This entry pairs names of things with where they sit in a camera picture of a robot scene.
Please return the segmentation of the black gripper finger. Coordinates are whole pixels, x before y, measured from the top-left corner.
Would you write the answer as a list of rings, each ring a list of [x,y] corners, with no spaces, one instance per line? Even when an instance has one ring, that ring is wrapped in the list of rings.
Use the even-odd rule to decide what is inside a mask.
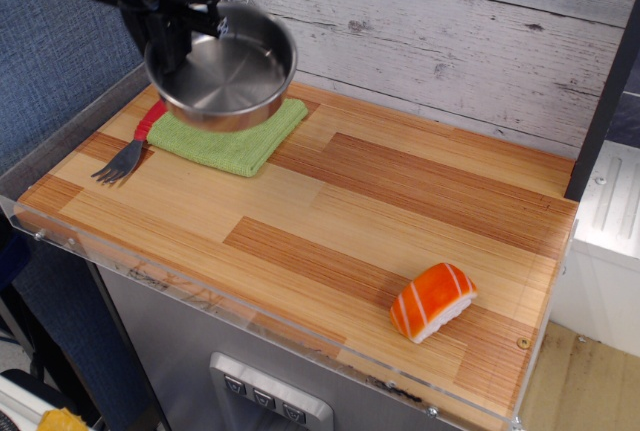
[[[191,30],[177,19],[167,20],[162,30],[163,70],[175,71],[191,52]]]
[[[157,12],[121,9],[125,26],[141,54],[151,47],[157,66],[168,74],[175,70],[175,37],[171,19]]]

